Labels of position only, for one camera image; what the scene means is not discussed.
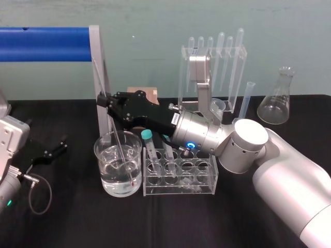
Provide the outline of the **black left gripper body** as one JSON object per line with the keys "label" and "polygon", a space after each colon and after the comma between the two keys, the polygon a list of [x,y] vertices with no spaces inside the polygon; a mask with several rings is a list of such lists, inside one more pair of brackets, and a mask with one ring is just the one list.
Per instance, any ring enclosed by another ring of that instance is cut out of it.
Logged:
{"label": "black left gripper body", "polygon": [[54,150],[42,143],[28,139],[23,148],[17,153],[17,168],[25,173],[29,168],[39,164],[49,164]]}

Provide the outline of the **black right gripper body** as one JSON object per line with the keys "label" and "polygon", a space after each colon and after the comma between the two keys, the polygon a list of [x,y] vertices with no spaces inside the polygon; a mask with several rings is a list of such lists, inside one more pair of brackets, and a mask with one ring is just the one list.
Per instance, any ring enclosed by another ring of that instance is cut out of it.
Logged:
{"label": "black right gripper body", "polygon": [[124,128],[144,127],[154,132],[173,135],[180,114],[165,105],[150,102],[143,91],[126,94],[124,101]]}

